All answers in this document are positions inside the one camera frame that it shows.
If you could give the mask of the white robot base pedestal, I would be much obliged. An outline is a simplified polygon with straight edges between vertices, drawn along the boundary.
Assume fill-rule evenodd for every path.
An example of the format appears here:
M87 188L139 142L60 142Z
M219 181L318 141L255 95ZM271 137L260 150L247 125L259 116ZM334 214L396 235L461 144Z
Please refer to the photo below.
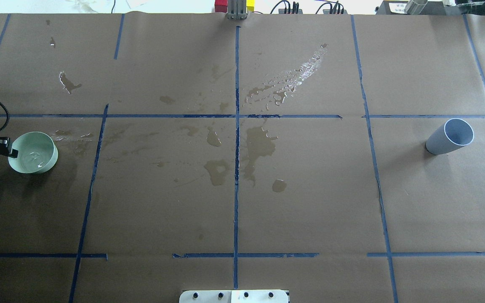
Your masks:
M180 303L289 303L289 292L272 290L196 290L184 291Z

